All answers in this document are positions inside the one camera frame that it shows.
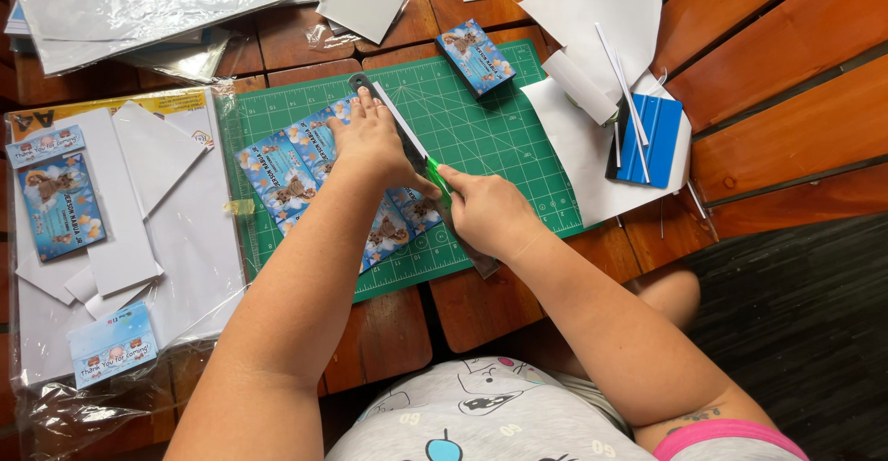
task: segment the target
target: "wooden table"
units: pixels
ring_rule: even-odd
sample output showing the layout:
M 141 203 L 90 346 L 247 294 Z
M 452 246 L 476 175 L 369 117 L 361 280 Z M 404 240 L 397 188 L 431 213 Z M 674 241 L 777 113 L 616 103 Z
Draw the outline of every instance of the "wooden table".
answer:
M 325 24 L 313 5 L 266 9 L 239 18 L 224 25 L 239 37 L 229 45 L 217 75 L 237 76 L 238 92 L 253 92 L 434 57 L 438 55 L 432 43 L 434 37 L 469 18 L 491 31 L 495 43 L 531 39 L 543 61 L 559 47 L 532 25 L 527 13 L 516 4 L 521 0 L 408 1 L 404 15 L 380 45 L 358 40 L 312 49 L 305 30 Z M 322 38 L 328 36 L 327 30 Z M 112 61 L 55 78 L 43 78 L 34 55 L 15 54 L 15 66 L 19 103 L 28 106 L 180 86 L 166 76 Z M 5 165 L 0 168 L 6 171 Z M 0 178 L 0 182 L 5 184 L 6 179 Z M 625 228 L 611 219 L 599 228 L 569 238 L 567 243 L 622 283 L 714 240 L 711 225 L 695 216 L 696 208 L 684 193 L 665 199 L 663 209 L 666 240 L 657 237 L 660 203 L 656 202 L 623 216 Z M 5 229 L 5 207 L 0 207 L 0 215 L 0 227 Z M 8 249 L 0 251 L 3 255 L 8 256 Z M 470 269 L 434 280 L 430 285 L 441 326 L 455 352 L 471 350 L 544 317 L 530 290 L 505 266 L 486 281 Z M 5 290 L 0 292 L 0 323 L 9 320 L 7 297 Z M 6 350 L 2 338 L 5 335 L 0 335 L 0 345 Z M 178 354 L 159 363 L 166 366 L 169 379 L 158 386 L 171 404 L 178 406 L 127 422 L 77 457 L 108 455 L 168 440 L 209 356 L 208 349 Z M 411 287 L 372 298 L 351 308 L 345 333 L 318 384 L 318 396 L 420 369 L 431 358 L 432 346 L 418 289 Z M 0 354 L 0 360 L 8 362 L 5 354 Z M 11 399 L 8 389 L 0 387 L 0 414 L 7 411 L 6 417 L 0 416 L 0 425 L 11 419 Z M 8 439 L 0 442 L 5 445 Z

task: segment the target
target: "person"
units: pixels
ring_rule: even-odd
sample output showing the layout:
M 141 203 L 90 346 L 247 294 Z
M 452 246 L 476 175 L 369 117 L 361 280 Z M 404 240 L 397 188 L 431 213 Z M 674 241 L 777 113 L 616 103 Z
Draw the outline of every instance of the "person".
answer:
M 234 311 L 168 459 L 324 458 L 317 384 L 343 334 L 383 190 L 440 197 L 407 161 L 391 111 L 366 89 L 351 124 L 327 123 L 336 170 Z M 383 393 L 327 459 L 807 459 L 667 318 L 686 314 L 657 310 L 603 274 L 543 225 L 514 184 L 439 172 L 457 191 L 456 230 L 534 292 L 580 376 L 571 382 L 514 355 L 439 364 Z M 561 368 L 570 371 L 568 361 Z

